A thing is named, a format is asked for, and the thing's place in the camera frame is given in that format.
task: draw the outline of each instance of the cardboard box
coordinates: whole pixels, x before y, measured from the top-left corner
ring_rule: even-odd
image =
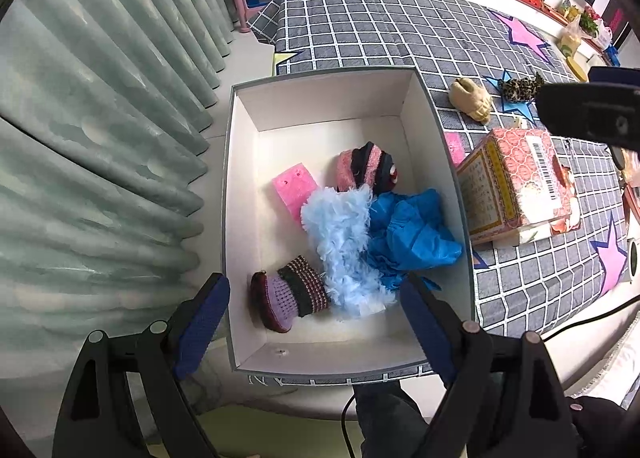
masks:
[[[393,156],[396,191],[436,188],[447,227],[465,250],[458,262],[425,272],[462,319],[475,317],[470,242],[460,188],[434,104],[410,67],[322,70],[235,86],[226,138],[223,272],[231,284],[229,347],[235,370],[280,384],[375,382],[425,361],[399,304],[360,319],[328,310],[268,331],[249,305],[249,282],[299,254],[321,269],[306,232],[271,179],[302,163],[320,186],[335,186],[345,149],[375,142]]]
[[[473,243],[520,245],[568,220],[570,194],[547,131],[494,129],[458,166]]]

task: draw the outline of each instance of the black cable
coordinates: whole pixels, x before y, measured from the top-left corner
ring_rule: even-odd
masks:
[[[592,323],[594,321],[599,321],[601,319],[607,318],[610,315],[613,315],[613,314],[615,314],[615,313],[617,313],[617,312],[619,312],[621,310],[624,310],[625,308],[628,308],[633,303],[636,303],[639,300],[640,300],[640,294],[636,295],[635,297],[632,297],[631,299],[629,299],[628,301],[624,302],[623,304],[615,307],[613,310],[609,310],[608,312],[602,313],[602,314],[597,315],[595,317],[591,317],[589,319],[585,319],[583,321],[578,321],[577,323],[569,324],[569,326],[563,327],[562,329],[558,330],[556,333],[551,334],[546,339],[543,339],[543,341],[544,342],[550,341],[556,335],[560,335],[562,332],[565,332],[565,331],[569,330],[570,328],[574,328],[576,326],[582,326],[583,324],[588,324],[588,323]],[[342,410],[342,415],[340,417],[340,425],[342,426],[342,436],[344,437],[344,443],[347,446],[347,451],[349,452],[350,458],[355,458],[355,455],[353,454],[353,447],[351,446],[351,441],[349,440],[349,435],[347,434],[347,425],[346,425],[346,422],[345,422],[345,418],[347,416],[347,410],[349,409],[349,406],[355,400],[355,398],[356,398],[355,394],[351,395],[351,398],[349,399],[349,401],[344,406],[344,409]]]
[[[591,317],[589,319],[585,319],[583,321],[578,321],[577,323],[573,323],[573,324],[569,324],[569,326],[565,326],[562,329],[558,330],[556,333],[551,334],[549,337],[547,337],[546,339],[542,339],[545,343],[547,341],[550,341],[551,339],[553,339],[556,335],[560,335],[562,332],[568,330],[569,328],[573,328],[575,326],[582,326],[583,324],[588,324],[594,321],[599,321],[601,319],[604,319],[605,317],[609,317],[610,315],[613,315],[621,310],[624,310],[625,308],[631,306],[633,303],[637,302],[638,300],[640,300],[640,295],[636,295],[635,297],[632,297],[631,299],[629,299],[627,302],[621,304],[620,306],[615,307],[613,310],[609,310],[608,312],[605,313],[601,313],[600,315],[597,315],[596,317]]]
[[[347,451],[349,451],[349,456],[351,458],[356,458],[356,457],[355,457],[355,454],[353,454],[353,447],[351,447],[351,440],[349,440],[349,435],[347,434],[347,423],[345,422],[345,418],[347,417],[347,409],[349,409],[349,406],[355,400],[355,398],[356,398],[355,394],[352,394],[351,398],[349,399],[347,404],[344,406],[344,409],[342,410],[342,416],[340,417],[340,425],[342,426],[342,436],[344,437],[344,443],[347,444]]]

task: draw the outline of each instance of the purple knitted slipper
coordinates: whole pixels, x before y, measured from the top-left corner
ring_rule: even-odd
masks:
[[[329,307],[329,298],[318,273],[298,256],[267,276],[256,272],[251,278],[251,300],[269,330],[286,333],[296,317]]]

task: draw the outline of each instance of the pink star pattern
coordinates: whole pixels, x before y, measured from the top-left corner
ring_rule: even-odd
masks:
[[[609,232],[607,233],[606,243],[592,241],[591,245],[598,253],[600,264],[604,270],[600,295],[605,295],[618,284],[620,275],[626,265],[626,252],[618,246],[618,231],[613,222],[613,215],[611,215],[609,220]]]
[[[492,12],[492,14],[509,27],[509,41],[511,44],[528,46],[536,53],[537,56],[540,57],[540,59],[549,63],[549,59],[546,57],[545,53],[540,50],[541,46],[548,46],[548,43],[540,39],[537,35],[532,34],[519,19],[505,18],[495,12]]]

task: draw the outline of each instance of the blue star pattern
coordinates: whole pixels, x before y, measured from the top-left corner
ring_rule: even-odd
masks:
[[[485,79],[488,80],[491,83],[491,85],[493,87],[495,87],[496,90],[498,90],[498,93],[500,93],[500,101],[502,103],[501,111],[503,113],[518,112],[524,118],[526,118],[531,124],[533,124],[535,126],[535,122],[533,121],[533,116],[531,115],[531,109],[529,108],[529,105],[533,101],[529,101],[529,102],[509,102],[508,100],[506,100],[502,96],[502,93],[500,91],[500,87],[498,86],[498,81],[500,81],[500,80],[501,81],[510,81],[512,79],[511,75],[509,75],[509,72],[507,72],[507,70],[502,72],[502,77],[500,79],[494,79],[492,77],[485,77]]]
[[[489,265],[486,264],[480,254],[478,254],[475,250],[471,249],[471,255],[474,257],[474,269],[484,270],[486,268],[489,268]]]

